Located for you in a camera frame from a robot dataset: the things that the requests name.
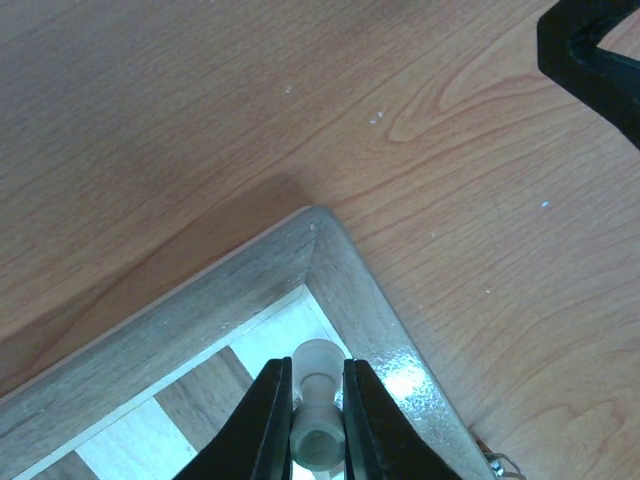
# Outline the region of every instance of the white stripe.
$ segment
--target white stripe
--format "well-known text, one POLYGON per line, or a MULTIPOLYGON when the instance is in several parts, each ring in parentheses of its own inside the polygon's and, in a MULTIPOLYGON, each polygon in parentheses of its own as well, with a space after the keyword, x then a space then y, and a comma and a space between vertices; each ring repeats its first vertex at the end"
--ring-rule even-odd
POLYGON ((100 480, 171 480, 196 456, 189 441, 153 398, 76 452, 100 480))

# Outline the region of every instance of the light wood plank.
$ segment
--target light wood plank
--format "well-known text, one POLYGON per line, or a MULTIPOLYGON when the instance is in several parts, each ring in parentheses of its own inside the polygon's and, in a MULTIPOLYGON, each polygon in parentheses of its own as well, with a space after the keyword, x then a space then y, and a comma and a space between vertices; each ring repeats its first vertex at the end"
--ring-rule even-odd
POLYGON ((171 480, 195 449, 162 407, 148 400, 76 450, 100 480, 171 480))
POLYGON ((71 452, 33 477, 33 480, 98 480, 98 477, 76 452, 71 452))
POLYGON ((252 382, 227 347, 154 398, 199 452, 218 434, 252 382))

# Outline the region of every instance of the wooden slat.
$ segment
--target wooden slat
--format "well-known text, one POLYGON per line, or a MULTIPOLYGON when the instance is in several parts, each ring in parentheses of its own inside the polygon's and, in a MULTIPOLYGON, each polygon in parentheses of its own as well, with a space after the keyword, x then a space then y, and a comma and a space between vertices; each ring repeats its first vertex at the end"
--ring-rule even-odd
POLYGON ((465 480, 495 478, 350 238, 327 215, 306 285, 356 358, 369 361, 414 428, 465 480))
POLYGON ((33 480, 98 480, 76 452, 71 452, 39 473, 33 480))
POLYGON ((220 431, 252 381, 227 347, 156 394, 155 399, 200 451, 220 431))
POLYGON ((323 215, 306 209, 285 219, 3 399, 2 478, 31 467, 299 286, 323 215))

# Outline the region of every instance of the black plastic object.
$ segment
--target black plastic object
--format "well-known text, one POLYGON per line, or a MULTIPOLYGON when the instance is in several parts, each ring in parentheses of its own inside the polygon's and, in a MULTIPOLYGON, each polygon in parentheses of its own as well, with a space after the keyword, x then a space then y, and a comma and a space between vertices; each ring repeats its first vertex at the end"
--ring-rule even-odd
POLYGON ((344 362, 347 480, 461 480, 422 441, 371 365, 344 362))
POLYGON ((598 48, 640 0, 560 0, 538 22, 538 67, 640 149, 640 62, 598 48))
POLYGON ((222 430, 174 480, 291 480, 292 388, 291 358, 269 360, 222 430))

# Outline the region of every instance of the dark wood plank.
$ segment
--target dark wood plank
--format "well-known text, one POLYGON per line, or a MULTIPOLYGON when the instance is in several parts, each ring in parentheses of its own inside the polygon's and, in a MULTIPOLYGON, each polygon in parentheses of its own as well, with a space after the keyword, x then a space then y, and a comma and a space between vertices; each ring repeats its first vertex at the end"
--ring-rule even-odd
POLYGON ((252 382, 238 357, 225 347, 155 399, 200 451, 220 431, 252 382))
POLYGON ((76 452, 62 457, 33 480, 98 480, 76 452))

